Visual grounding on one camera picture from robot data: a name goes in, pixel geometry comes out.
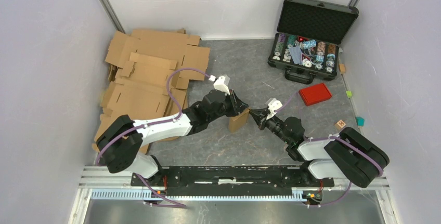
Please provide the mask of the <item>brown cardboard box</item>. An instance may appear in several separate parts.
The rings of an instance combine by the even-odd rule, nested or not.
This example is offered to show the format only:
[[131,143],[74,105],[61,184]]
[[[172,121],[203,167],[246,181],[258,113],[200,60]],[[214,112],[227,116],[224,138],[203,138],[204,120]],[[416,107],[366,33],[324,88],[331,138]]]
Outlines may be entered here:
[[239,129],[241,129],[247,123],[248,117],[249,117],[249,111],[250,111],[250,109],[246,108],[239,115],[229,118],[228,130],[231,133],[237,132]]

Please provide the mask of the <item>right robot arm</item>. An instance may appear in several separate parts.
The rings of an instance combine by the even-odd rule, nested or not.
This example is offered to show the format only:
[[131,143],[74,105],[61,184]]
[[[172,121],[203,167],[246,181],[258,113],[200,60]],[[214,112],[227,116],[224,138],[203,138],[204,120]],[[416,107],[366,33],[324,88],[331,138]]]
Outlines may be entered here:
[[268,109],[251,110],[250,115],[260,130],[267,129],[286,144],[291,159],[303,162],[301,182],[315,186],[321,179],[346,178],[352,184],[366,188],[382,177],[390,163],[388,155],[351,127],[321,138],[307,138],[302,121],[288,117],[284,121],[270,116]]

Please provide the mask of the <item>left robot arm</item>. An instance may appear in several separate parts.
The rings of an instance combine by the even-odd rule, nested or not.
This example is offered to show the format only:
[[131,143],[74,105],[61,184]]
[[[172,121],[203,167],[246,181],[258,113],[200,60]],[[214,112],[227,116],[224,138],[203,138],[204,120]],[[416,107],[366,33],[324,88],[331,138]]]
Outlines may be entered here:
[[140,152],[144,145],[199,133],[209,123],[226,116],[235,117],[248,108],[233,90],[229,94],[212,89],[197,101],[172,116],[152,120],[132,120],[127,114],[119,116],[98,138],[96,164],[106,166],[112,174],[135,173],[150,186],[163,181],[160,163],[153,155]]

